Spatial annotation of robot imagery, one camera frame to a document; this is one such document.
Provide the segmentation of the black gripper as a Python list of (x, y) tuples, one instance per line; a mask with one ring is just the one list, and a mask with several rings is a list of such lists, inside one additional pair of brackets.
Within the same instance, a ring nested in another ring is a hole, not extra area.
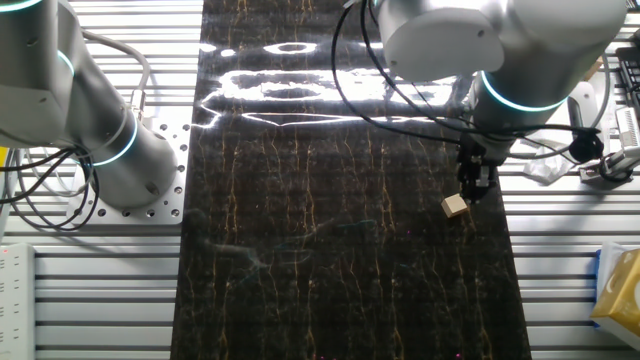
[[(461, 197), (468, 203), (483, 199), (494, 186), (493, 167), (501, 164), (501, 156), (473, 137), (461, 137), (456, 162)], [(478, 177), (472, 166), (481, 166)]]

